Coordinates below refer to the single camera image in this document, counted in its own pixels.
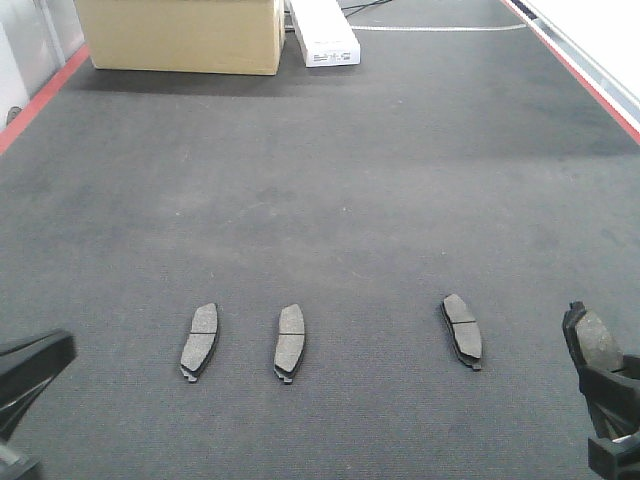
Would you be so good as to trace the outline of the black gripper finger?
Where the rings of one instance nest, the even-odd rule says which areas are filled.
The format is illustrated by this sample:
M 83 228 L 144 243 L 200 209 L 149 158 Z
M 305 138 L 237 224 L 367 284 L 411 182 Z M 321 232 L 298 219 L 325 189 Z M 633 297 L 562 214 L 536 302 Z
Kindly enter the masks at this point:
M 638 355 L 624 355 L 623 366 L 615 371 L 581 366 L 578 376 L 598 438 L 617 439 L 639 431 Z
M 1 344 L 1 439 L 9 440 L 35 399 L 76 358 L 63 329 Z
M 639 433 L 588 439 L 589 468 L 603 479 L 639 478 Z
M 39 461 L 1 444 L 1 480 L 38 480 Z

